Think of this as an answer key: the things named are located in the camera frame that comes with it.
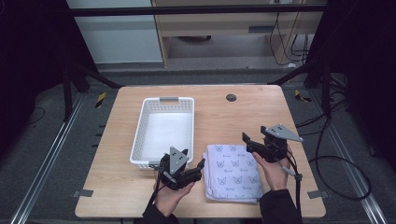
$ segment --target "folded cloth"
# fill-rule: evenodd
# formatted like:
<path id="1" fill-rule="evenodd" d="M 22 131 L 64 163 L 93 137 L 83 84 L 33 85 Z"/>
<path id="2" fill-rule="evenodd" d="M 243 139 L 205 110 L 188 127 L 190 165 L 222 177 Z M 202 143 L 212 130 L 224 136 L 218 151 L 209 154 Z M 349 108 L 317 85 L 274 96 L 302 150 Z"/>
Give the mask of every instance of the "folded cloth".
<path id="1" fill-rule="evenodd" d="M 208 199 L 239 203 L 256 203 L 260 199 L 260 173 L 246 146 L 209 145 L 204 158 Z"/>

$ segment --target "wooden table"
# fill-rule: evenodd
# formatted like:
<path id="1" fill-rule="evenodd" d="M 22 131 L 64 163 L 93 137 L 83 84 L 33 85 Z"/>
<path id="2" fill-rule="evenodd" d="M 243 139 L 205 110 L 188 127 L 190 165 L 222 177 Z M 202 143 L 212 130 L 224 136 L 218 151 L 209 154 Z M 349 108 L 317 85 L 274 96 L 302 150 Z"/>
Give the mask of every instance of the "wooden table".
<path id="1" fill-rule="evenodd" d="M 226 100 L 232 93 L 237 99 Z M 84 189 L 91 197 L 80 197 L 78 217 L 141 217 L 153 191 L 153 171 L 141 171 L 130 163 L 134 134 L 143 100 L 149 97 L 185 96 L 195 101 L 194 160 L 196 167 L 210 144 L 244 145 L 242 132 L 253 141 L 262 141 L 260 127 L 284 124 L 297 133 L 283 91 L 278 86 L 146 86 L 121 88 L 106 124 L 105 132 L 92 162 Z M 301 206 L 303 217 L 323 217 L 320 198 L 309 199 L 307 192 L 317 190 L 301 143 L 289 141 L 303 174 Z M 269 186 L 262 175 L 264 191 Z M 288 183 L 295 195 L 295 181 Z M 204 179 L 184 197 L 174 214 L 177 217 L 261 217 L 256 204 L 221 203 L 205 197 Z"/>

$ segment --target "gray floor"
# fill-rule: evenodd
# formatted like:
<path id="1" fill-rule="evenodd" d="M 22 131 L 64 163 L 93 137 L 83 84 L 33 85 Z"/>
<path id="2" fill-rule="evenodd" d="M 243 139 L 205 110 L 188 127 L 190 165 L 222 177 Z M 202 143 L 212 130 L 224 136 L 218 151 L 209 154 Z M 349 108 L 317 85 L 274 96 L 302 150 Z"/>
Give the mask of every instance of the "gray floor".
<path id="1" fill-rule="evenodd" d="M 104 76 L 124 85 L 173 85 L 173 84 L 229 84 L 266 83 L 286 75 L 291 68 L 278 66 L 271 56 L 268 43 L 262 36 L 213 36 L 207 42 L 186 42 L 175 38 L 170 52 L 170 63 L 165 69 L 139 68 L 133 72 L 116 73 L 107 71 Z M 294 91 L 300 90 L 303 97 L 315 99 L 319 89 L 306 90 L 302 85 L 304 75 L 285 84 L 285 93 L 295 123 L 301 123 L 320 114 L 315 102 L 297 100 Z M 76 93 L 74 99 L 83 97 L 80 110 L 72 125 L 56 162 L 30 212 L 30 223 L 120 223 L 118 218 L 80 219 L 74 214 L 77 198 L 71 197 L 74 190 L 82 189 L 93 160 L 96 146 L 100 142 L 102 125 L 106 124 L 117 90 L 90 80 L 89 93 Z M 106 99 L 101 108 L 94 108 L 98 95 L 105 91 Z M 334 95 L 334 102 L 342 95 Z M 23 197 L 35 179 L 42 161 L 61 129 L 64 117 L 63 89 L 56 86 L 43 91 L 36 98 L 36 109 L 21 137 L 12 146 L 12 153 L 0 167 L 0 223 L 8 223 L 21 204 Z M 383 158 L 371 157 L 370 145 L 356 122 L 353 111 L 343 105 L 332 113 L 332 125 L 342 138 L 352 160 L 370 178 L 372 196 L 380 208 L 385 221 L 371 220 L 365 202 L 346 200 L 330 192 L 331 197 L 323 199 L 327 214 L 317 219 L 305 219 L 304 223 L 396 223 L 396 174 Z M 320 130 L 323 120 L 298 129 L 299 134 Z M 304 150 L 308 159 L 315 157 L 318 134 L 303 135 Z M 338 143 L 328 129 L 323 135 L 319 155 L 338 155 Z M 347 195 L 356 196 L 346 166 L 340 161 L 320 161 L 320 171 L 332 187 Z M 328 190 L 318 178 L 314 163 L 311 164 L 320 190 Z M 258 223 L 245 220 L 245 223 Z"/>

